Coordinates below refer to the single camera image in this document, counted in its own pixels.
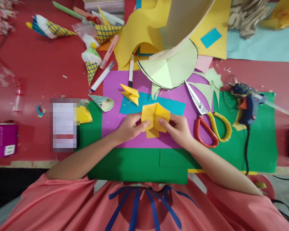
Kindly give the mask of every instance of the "scissors handle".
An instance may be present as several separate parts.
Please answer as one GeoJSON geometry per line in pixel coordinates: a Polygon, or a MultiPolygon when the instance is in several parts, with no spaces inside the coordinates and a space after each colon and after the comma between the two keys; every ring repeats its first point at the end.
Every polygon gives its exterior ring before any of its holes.
{"type": "Polygon", "coordinates": [[[218,138],[215,135],[215,133],[211,130],[211,128],[209,127],[209,125],[206,124],[206,122],[203,120],[202,115],[198,116],[197,120],[196,120],[196,125],[195,125],[195,137],[196,139],[204,146],[206,146],[207,148],[216,148],[218,146],[218,138]],[[201,125],[204,127],[204,129],[209,133],[209,135],[211,136],[211,138],[213,139],[213,144],[211,145],[207,145],[205,144],[200,136],[199,136],[199,127],[200,127],[200,123],[201,125]]]}
{"type": "Polygon", "coordinates": [[[219,142],[226,142],[230,139],[231,137],[231,133],[232,133],[232,129],[231,129],[231,124],[230,122],[226,119],[226,117],[222,116],[221,114],[217,113],[217,112],[208,112],[207,115],[209,116],[210,118],[210,121],[211,121],[211,125],[212,125],[212,130],[213,132],[215,133],[215,135],[217,136],[218,138],[218,141],[219,142]],[[226,134],[224,136],[224,138],[221,139],[221,137],[219,136],[218,134],[218,130],[217,130],[217,127],[216,127],[216,122],[215,122],[215,119],[214,119],[214,116],[216,116],[217,118],[220,118],[225,126],[226,126],[226,134]]]}

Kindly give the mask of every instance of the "pink paper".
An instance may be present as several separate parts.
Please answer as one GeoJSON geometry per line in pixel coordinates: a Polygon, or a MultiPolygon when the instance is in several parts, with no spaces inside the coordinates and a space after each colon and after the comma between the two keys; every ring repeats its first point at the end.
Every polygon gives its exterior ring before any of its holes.
{"type": "Polygon", "coordinates": [[[213,60],[211,56],[202,56],[198,55],[196,69],[200,70],[201,72],[206,73],[209,69],[209,66],[213,60]]]}
{"type": "MultiPolygon", "coordinates": [[[[202,76],[197,74],[192,74],[188,80],[189,82],[198,82],[208,84],[202,76]]],[[[103,112],[102,120],[102,137],[108,135],[109,133],[115,131],[123,122],[124,118],[127,116],[125,114],[119,113],[123,95],[120,93],[124,91],[121,84],[128,85],[128,71],[110,71],[107,77],[104,80],[104,90],[103,96],[112,98],[115,101],[114,107],[108,111],[103,112]]],[[[152,82],[141,71],[134,71],[133,74],[133,88],[137,89],[140,92],[151,94],[152,82]]],[[[204,103],[206,108],[209,108],[209,105],[205,97],[198,91],[195,87],[191,86],[195,93],[198,95],[200,100],[204,103]]],[[[195,120],[198,116],[198,111],[195,108],[193,101],[189,95],[186,85],[182,85],[173,90],[163,90],[162,94],[158,97],[168,98],[172,100],[177,100],[186,104],[184,116],[186,117],[189,125],[189,129],[194,136],[194,126],[195,120]]],[[[206,123],[210,124],[208,117],[204,116],[206,123]]],[[[201,139],[207,144],[212,144],[212,140],[206,131],[200,127],[199,134],[201,139]]],[[[141,132],[134,139],[125,142],[118,146],[118,148],[181,148],[176,144],[169,133],[160,132],[159,138],[146,138],[146,133],[141,132]]]]}

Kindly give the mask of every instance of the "craft supplies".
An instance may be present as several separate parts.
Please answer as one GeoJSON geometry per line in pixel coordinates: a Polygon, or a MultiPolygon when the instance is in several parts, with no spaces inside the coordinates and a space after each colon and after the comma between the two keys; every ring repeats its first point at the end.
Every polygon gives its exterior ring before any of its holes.
{"type": "Polygon", "coordinates": [[[112,42],[111,42],[111,45],[110,47],[108,48],[108,51],[106,52],[105,54],[105,57],[102,61],[102,63],[100,64],[100,68],[103,70],[106,66],[106,63],[108,62],[109,58],[110,58],[110,55],[112,54],[117,42],[119,40],[119,36],[118,35],[115,35],[112,42]]]}
{"type": "Polygon", "coordinates": [[[114,65],[115,65],[115,63],[113,61],[108,65],[108,67],[100,75],[100,77],[97,79],[97,81],[92,85],[92,87],[91,87],[92,92],[94,92],[97,89],[97,87],[103,82],[103,80],[109,74],[109,72],[112,70],[114,65]]]}

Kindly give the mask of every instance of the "white marker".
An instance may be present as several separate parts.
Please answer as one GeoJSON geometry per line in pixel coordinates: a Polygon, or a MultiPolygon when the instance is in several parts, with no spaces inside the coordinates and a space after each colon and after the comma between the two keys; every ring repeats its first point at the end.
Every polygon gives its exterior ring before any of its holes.
{"type": "Polygon", "coordinates": [[[104,72],[100,75],[100,77],[97,79],[97,81],[92,85],[91,91],[94,92],[98,86],[103,82],[105,77],[108,75],[108,73],[111,71],[111,69],[114,67],[115,63],[111,62],[108,67],[104,70],[104,72]]]}

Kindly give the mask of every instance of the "scissors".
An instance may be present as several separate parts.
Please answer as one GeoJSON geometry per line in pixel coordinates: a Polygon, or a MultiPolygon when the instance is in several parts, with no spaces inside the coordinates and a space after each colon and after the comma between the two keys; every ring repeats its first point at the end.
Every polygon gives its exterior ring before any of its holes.
{"type": "Polygon", "coordinates": [[[231,137],[231,133],[232,133],[232,129],[231,129],[231,124],[230,122],[226,119],[226,117],[222,116],[221,114],[217,113],[217,112],[211,112],[211,111],[208,111],[205,106],[203,105],[203,103],[201,102],[201,100],[198,98],[198,96],[196,95],[196,93],[193,91],[193,89],[190,87],[190,85],[185,81],[186,85],[187,85],[187,88],[189,90],[189,93],[192,97],[192,100],[197,108],[197,110],[199,111],[199,116],[196,120],[196,125],[195,125],[195,137],[196,139],[201,143],[203,144],[204,146],[206,146],[207,148],[216,148],[218,146],[218,143],[219,142],[226,142],[230,139],[231,137]],[[209,127],[209,125],[207,125],[205,123],[205,121],[203,120],[202,116],[204,114],[207,114],[209,116],[209,119],[211,121],[211,124],[212,124],[212,129],[209,127]],[[215,122],[215,119],[214,119],[214,116],[216,116],[217,118],[220,118],[225,126],[226,126],[226,134],[224,136],[224,138],[221,139],[221,137],[219,136],[218,134],[218,131],[217,131],[217,127],[216,127],[216,122],[215,122]],[[211,145],[207,145],[205,144],[200,136],[199,136],[199,126],[200,124],[204,127],[204,129],[207,130],[207,132],[210,134],[211,138],[213,139],[213,144],[211,145]]]}

